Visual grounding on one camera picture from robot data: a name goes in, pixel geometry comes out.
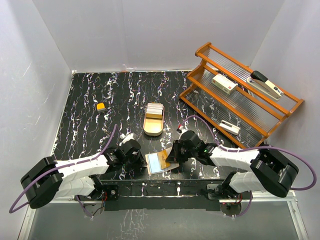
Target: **orange wooden shelf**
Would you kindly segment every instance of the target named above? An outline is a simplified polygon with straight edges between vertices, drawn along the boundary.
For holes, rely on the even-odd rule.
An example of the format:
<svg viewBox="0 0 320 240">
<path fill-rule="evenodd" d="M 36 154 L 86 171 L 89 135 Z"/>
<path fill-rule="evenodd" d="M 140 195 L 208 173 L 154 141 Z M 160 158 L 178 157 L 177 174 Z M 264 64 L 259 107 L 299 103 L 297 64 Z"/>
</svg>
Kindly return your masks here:
<svg viewBox="0 0 320 240">
<path fill-rule="evenodd" d="M 195 55 L 202 61 L 187 75 L 192 85 L 180 98 L 241 148 L 259 146 L 304 101 L 279 86 L 283 96 L 278 102 L 260 93 L 246 82 L 253 70 L 210 42 Z M 238 83 L 230 95 L 212 84 L 217 71 Z M 240 134 L 226 132 L 219 126 L 221 120 L 240 127 Z"/>
</svg>

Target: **stapler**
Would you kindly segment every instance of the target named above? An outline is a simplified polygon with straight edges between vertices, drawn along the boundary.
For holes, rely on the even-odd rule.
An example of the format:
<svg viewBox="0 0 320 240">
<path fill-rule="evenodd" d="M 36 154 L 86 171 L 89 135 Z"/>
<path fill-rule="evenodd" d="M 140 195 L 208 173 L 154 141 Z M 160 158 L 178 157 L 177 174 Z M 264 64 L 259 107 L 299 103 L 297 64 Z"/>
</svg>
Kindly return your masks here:
<svg viewBox="0 0 320 240">
<path fill-rule="evenodd" d="M 253 71 L 246 82 L 259 92 L 278 101 L 284 94 L 276 85 L 274 85 L 268 78 L 259 71 Z"/>
</svg>

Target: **black marble surface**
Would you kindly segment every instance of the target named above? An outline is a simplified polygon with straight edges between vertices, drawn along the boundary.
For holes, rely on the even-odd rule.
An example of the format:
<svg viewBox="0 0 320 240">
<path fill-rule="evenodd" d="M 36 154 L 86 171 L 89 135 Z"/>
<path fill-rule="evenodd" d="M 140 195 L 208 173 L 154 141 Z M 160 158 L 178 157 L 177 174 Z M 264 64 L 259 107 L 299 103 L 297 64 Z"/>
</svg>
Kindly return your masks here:
<svg viewBox="0 0 320 240">
<path fill-rule="evenodd" d="M 57 160 L 78 159 L 91 156 L 107 143 L 118 124 L 123 134 L 136 133 L 143 155 L 156 153 L 172 146 L 179 138 L 179 123 L 196 112 L 179 100 L 191 83 L 188 72 L 121 72 L 77 73 L 73 76 L 70 92 L 56 137 L 53 158 Z M 156 102 L 164 105 L 163 133 L 157 137 L 147 136 L 143 131 L 145 107 Z M 96 105 L 104 103 L 107 111 L 98 113 Z M 213 142 L 206 126 L 197 119 L 189 119 L 185 126 L 195 131 L 205 142 Z M 225 136 L 218 138 L 227 147 L 234 147 Z M 205 166 L 189 159 L 179 168 L 165 173 L 149 175 L 145 167 L 111 172 L 100 176 L 107 180 L 223 180 L 231 167 Z"/>
</svg>

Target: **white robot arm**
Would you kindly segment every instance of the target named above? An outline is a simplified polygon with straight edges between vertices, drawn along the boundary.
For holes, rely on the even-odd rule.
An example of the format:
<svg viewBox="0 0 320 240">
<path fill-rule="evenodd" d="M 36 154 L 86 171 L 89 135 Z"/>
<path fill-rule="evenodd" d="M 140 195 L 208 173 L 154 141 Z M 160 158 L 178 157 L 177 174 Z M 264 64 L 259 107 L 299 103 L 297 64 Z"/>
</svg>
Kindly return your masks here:
<svg viewBox="0 0 320 240">
<path fill-rule="evenodd" d="M 24 189 L 41 174 L 57 170 L 47 174 L 26 192 L 30 207 L 41 208 L 51 200 L 65 196 L 82 195 L 92 199 L 101 197 L 104 189 L 97 175 L 116 171 L 124 164 L 146 165 L 140 152 L 141 146 L 134 138 L 135 134 L 129 134 L 119 147 L 107 148 L 99 156 L 97 153 L 66 161 L 54 161 L 51 156 L 41 159 L 21 179 Z"/>
<path fill-rule="evenodd" d="M 184 131 L 173 142 L 166 161 L 183 163 L 195 158 L 204 165 L 229 166 L 247 172 L 231 172 L 212 194 L 234 197 L 246 191 L 268 191 L 285 198 L 299 169 L 279 151 L 260 149 L 239 152 L 236 148 L 219 148 L 215 143 L 204 143 L 193 131 Z"/>
</svg>

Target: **white wall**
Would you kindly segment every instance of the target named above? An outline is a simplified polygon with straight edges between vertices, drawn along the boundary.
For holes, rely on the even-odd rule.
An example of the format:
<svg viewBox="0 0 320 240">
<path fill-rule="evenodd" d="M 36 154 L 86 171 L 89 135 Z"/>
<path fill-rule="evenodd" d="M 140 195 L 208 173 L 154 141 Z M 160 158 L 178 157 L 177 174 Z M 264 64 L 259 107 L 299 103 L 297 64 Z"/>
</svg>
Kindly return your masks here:
<svg viewBox="0 0 320 240">
<path fill-rule="evenodd" d="M 26 208 L 9 208 L 21 177 L 51 154 L 71 71 L 31 0 L 0 0 L 0 23 L 0 239 L 11 240 Z"/>
<path fill-rule="evenodd" d="M 283 0 L 33 0 L 78 72 L 196 67 L 206 42 L 251 64 Z"/>
<path fill-rule="evenodd" d="M 305 103 L 271 136 L 271 143 L 305 157 L 320 173 L 320 2 L 286 0 L 266 35 L 251 67 L 303 98 Z M 294 187 L 311 183 L 303 164 Z M 310 239 L 318 240 L 320 184 L 296 192 L 298 205 Z"/>
</svg>

